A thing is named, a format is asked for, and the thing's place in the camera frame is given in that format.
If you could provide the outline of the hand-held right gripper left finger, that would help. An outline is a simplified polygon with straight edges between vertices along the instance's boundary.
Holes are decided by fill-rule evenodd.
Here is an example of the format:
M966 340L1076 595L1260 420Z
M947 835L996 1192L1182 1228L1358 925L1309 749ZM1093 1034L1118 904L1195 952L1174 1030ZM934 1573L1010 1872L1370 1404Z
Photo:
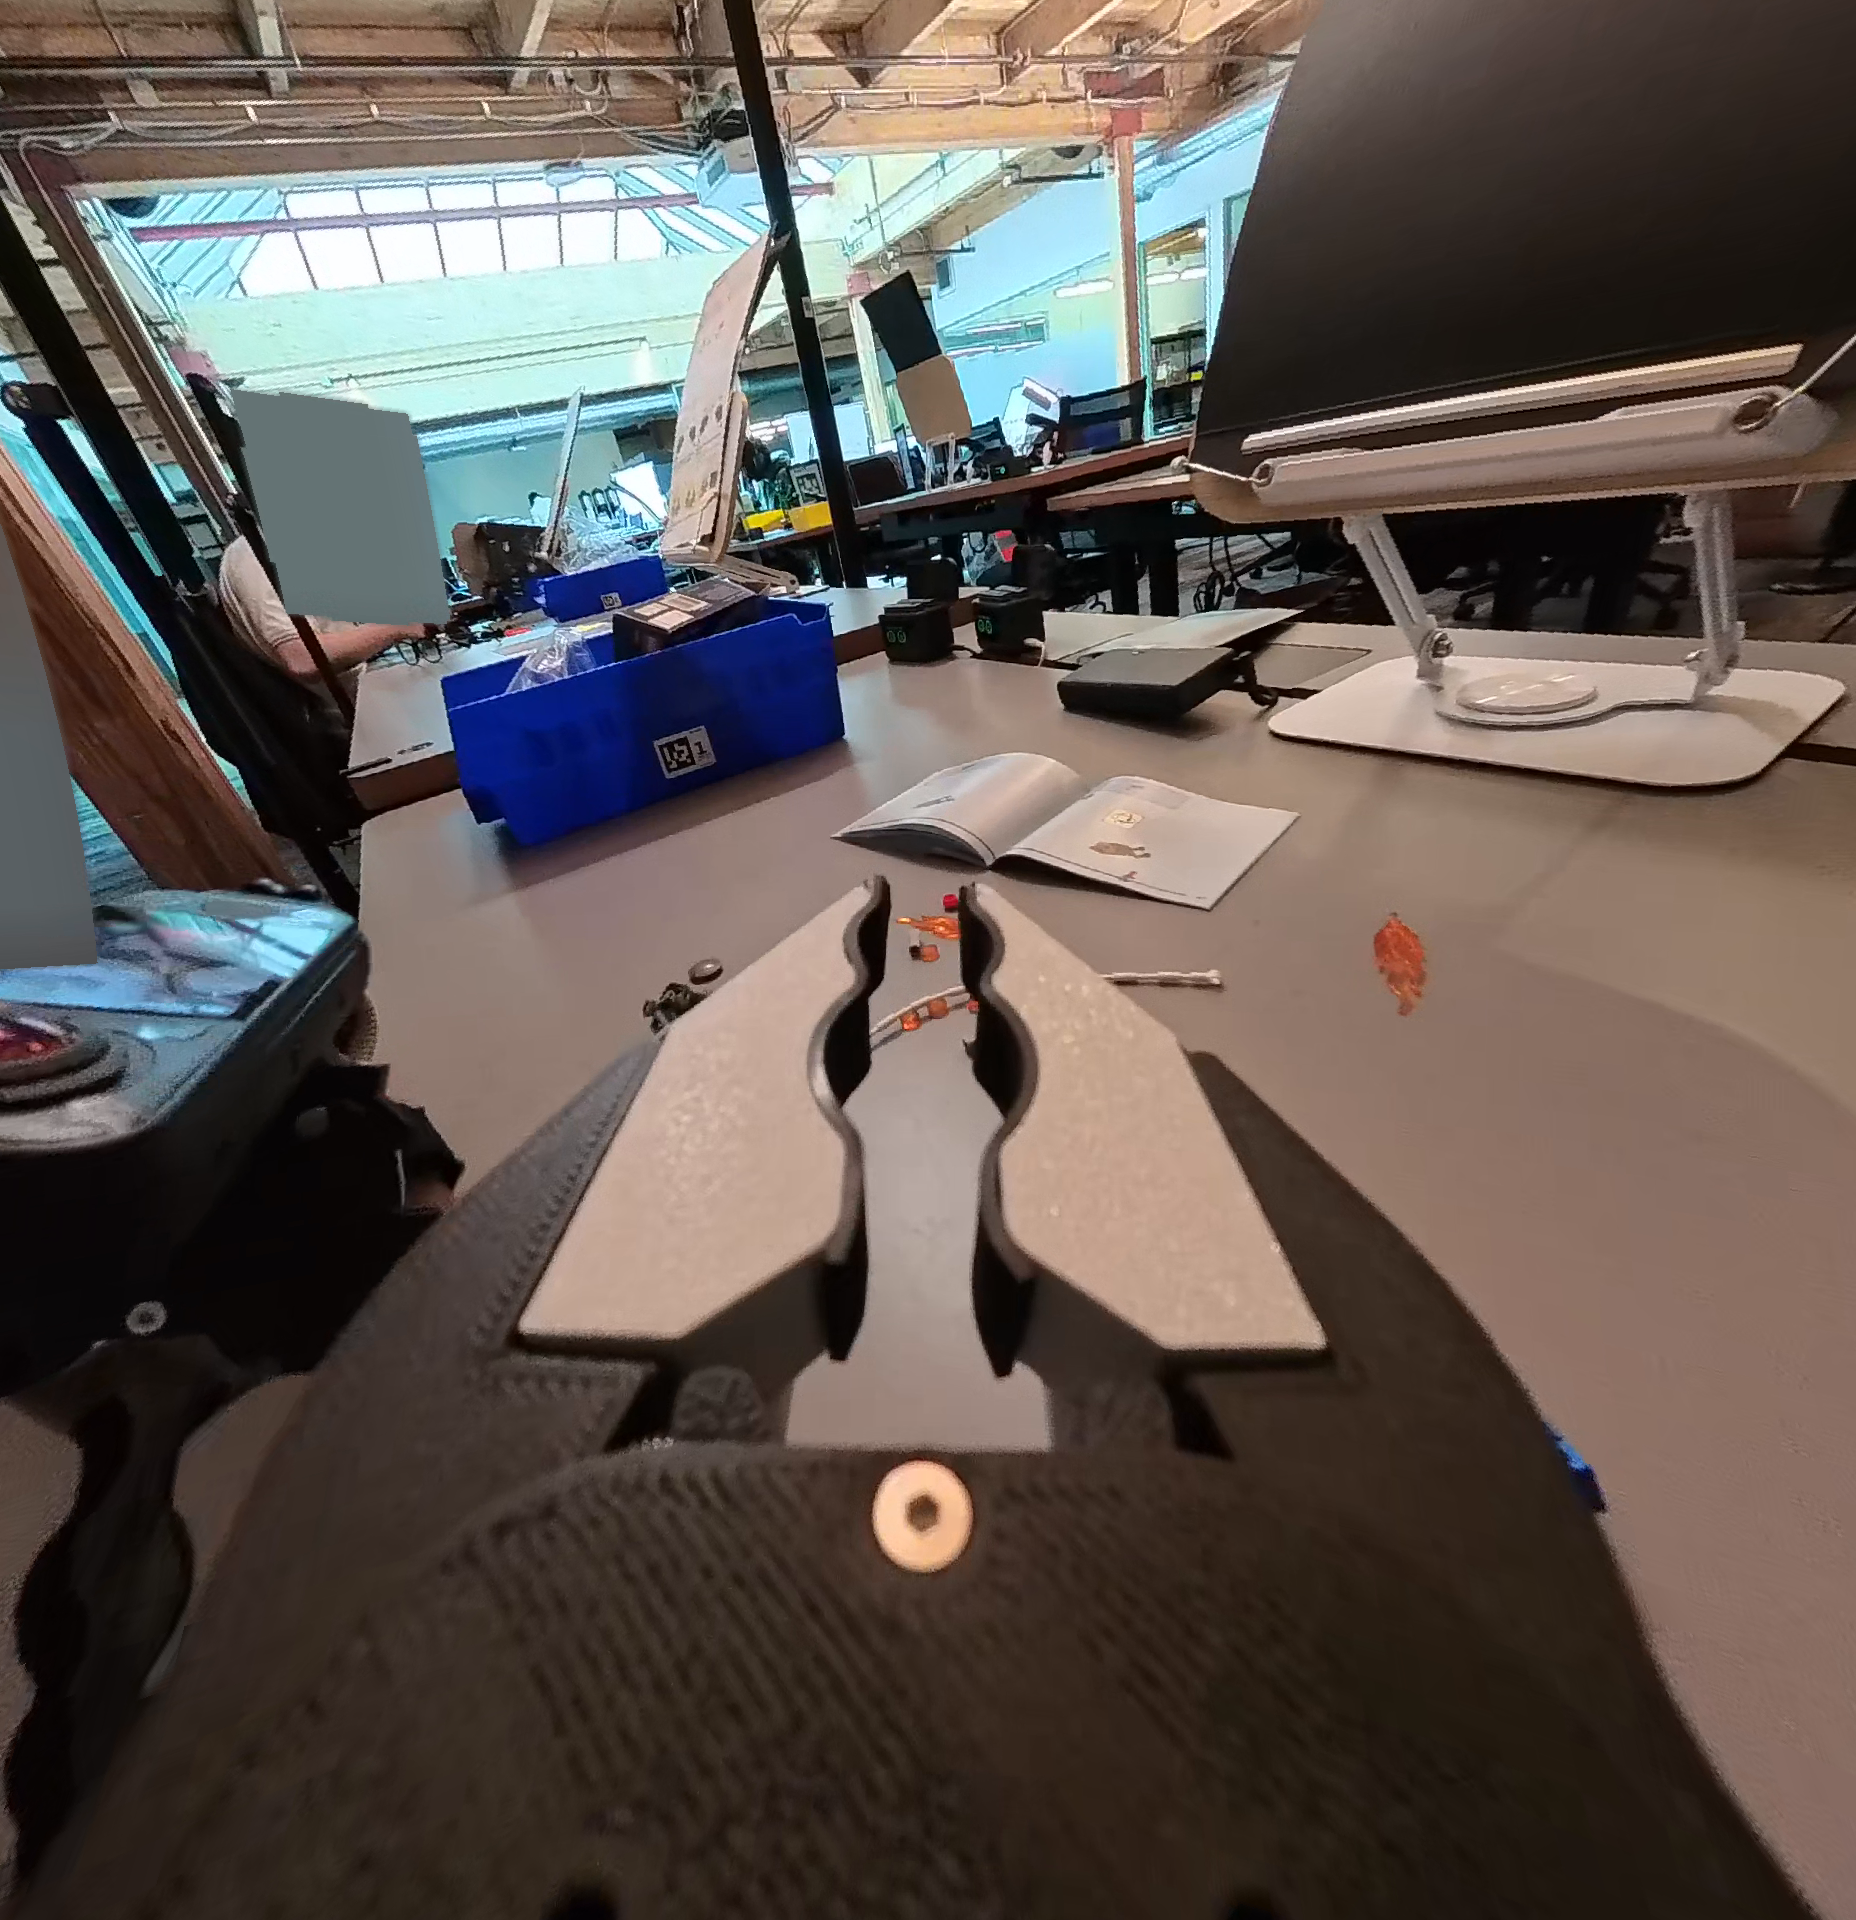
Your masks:
M670 1369L844 1361L865 1306L870 996L892 890L855 884L656 1044L517 1342Z

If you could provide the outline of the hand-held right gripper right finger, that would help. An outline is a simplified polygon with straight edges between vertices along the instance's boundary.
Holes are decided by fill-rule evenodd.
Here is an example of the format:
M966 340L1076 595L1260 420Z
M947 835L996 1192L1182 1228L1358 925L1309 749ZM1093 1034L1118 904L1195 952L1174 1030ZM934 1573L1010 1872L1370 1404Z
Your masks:
M1328 1334L1176 1034L1014 907L961 890L970 1068L991 1102L972 1311L991 1373L1313 1366Z

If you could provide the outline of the lego instruction booklet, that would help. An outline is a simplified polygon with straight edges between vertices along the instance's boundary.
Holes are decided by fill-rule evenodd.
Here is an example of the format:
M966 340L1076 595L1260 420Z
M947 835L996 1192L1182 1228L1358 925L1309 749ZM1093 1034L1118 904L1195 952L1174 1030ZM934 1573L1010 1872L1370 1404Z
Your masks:
M1288 808L1221 802L1143 776L1085 781L1050 755L1003 754L917 781L834 838L985 873L1030 866L1210 910L1294 824Z

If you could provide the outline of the tagged blue storage bin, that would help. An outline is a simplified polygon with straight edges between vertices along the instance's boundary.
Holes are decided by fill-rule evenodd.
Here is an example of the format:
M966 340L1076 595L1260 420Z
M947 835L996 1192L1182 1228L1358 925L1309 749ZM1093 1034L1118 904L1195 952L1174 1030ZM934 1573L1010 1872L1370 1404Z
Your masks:
M833 616L770 619L513 690L515 663L440 686L464 802L522 846L549 844L844 738Z

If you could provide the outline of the black tripod stand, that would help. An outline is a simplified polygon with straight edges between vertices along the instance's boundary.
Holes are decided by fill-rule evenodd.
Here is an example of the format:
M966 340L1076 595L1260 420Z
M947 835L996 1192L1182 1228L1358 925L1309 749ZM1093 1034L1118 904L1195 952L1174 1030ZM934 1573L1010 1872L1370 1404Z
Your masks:
M178 697L209 749L238 771L250 808L299 848L338 909L357 914L360 890L336 848L362 826L362 810L341 771L328 700L231 631L191 561L146 559L72 444L72 408L57 387L7 382L0 403L159 631Z

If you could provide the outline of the wooden panel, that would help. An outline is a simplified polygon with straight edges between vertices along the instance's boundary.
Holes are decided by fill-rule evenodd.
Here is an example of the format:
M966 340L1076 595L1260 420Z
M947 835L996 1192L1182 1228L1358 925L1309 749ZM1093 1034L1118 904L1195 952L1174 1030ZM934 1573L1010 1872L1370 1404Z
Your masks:
M71 778L147 884L289 882L274 840L1 443L0 529Z

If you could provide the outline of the black power bank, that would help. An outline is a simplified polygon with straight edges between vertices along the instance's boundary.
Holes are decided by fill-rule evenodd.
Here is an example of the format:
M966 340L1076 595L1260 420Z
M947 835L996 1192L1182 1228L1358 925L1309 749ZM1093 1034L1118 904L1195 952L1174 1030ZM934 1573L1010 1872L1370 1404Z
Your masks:
M1067 712L1171 725L1235 690L1245 666L1228 648L1108 648L1071 667L1055 692Z

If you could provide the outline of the clear plastic bag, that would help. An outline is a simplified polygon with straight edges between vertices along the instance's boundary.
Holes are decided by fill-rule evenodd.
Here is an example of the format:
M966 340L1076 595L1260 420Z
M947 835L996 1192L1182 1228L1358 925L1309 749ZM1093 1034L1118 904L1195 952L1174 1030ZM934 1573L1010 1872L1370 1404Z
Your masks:
M529 646L511 658L503 694L558 686L611 661L611 619L553 623L533 634Z

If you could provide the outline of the black cardboard box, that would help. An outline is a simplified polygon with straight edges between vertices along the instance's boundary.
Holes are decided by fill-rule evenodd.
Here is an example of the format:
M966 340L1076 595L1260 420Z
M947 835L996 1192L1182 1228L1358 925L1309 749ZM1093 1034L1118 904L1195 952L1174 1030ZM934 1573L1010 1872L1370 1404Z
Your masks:
M767 596L726 580L689 582L611 612L611 658L626 663L663 654L756 623Z

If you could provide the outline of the small blue bin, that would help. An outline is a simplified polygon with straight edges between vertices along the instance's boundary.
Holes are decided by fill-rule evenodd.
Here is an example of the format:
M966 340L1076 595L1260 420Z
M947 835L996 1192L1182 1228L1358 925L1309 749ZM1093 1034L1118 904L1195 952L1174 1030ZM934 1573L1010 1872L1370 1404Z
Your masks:
M554 623L580 623L653 602L670 587L656 553L556 573L533 582L533 598Z

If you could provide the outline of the white laptop stand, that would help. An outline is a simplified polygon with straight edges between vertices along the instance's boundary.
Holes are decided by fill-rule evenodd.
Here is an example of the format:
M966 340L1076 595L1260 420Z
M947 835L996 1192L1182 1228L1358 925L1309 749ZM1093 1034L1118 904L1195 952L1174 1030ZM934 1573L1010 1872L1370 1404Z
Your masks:
M1842 704L1823 673L1742 666L1728 481L1814 452L1839 424L1803 346L1741 349L1565 375L1450 401L1266 428L1240 443L1262 507L1336 509L1346 540L1409 649L1323 694L1284 738L1397 755L1703 788L1752 781ZM1683 481L1702 641L1682 666L1459 654L1411 582L1390 509L1450 492L1515 492L1608 475Z

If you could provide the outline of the tilted white sign board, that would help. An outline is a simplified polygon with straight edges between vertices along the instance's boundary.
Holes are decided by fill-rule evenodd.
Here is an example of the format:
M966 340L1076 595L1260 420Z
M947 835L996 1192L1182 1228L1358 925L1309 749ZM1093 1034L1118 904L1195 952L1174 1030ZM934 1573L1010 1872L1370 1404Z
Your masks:
M767 235L735 256L708 287L689 349L673 426L673 466L658 557L713 568L726 559L739 501L748 403L739 360L761 290L788 238Z

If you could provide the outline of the black pole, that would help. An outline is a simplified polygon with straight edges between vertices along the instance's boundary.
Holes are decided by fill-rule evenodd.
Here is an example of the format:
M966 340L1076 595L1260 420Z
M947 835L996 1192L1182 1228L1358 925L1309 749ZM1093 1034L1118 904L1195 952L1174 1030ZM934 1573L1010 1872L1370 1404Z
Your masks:
M834 403L812 312L812 290L803 267L802 238L791 190L791 163L772 110L764 48L751 3L722 3L729 63L738 78L748 140L756 154L764 207L775 240L775 266L791 320L791 340L802 375L802 393L816 436L820 477L831 510L833 557L844 587L865 587L862 531L851 492Z

